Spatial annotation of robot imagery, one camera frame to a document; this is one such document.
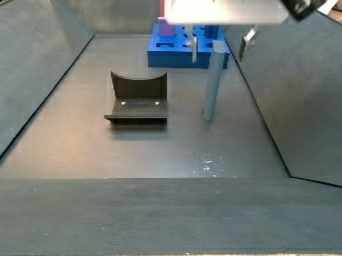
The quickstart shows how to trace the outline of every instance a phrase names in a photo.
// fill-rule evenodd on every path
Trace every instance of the blue block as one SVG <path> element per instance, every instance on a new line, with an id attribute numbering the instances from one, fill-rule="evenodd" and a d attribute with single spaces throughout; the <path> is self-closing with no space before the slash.
<path id="1" fill-rule="evenodd" d="M 192 63 L 192 51 L 186 46 L 187 35 L 184 26 L 176 26 L 176 36 L 158 36 L 158 24 L 154 25 L 151 40 L 147 49 L 148 67 L 170 68 L 208 68 L 212 40 L 226 42 L 222 29 L 218 28 L 216 39 L 207 38 L 204 35 L 204 26 L 194 27 L 194 35 L 198 38 L 198 60 Z M 227 68 L 230 50 L 227 46 L 223 68 Z"/>

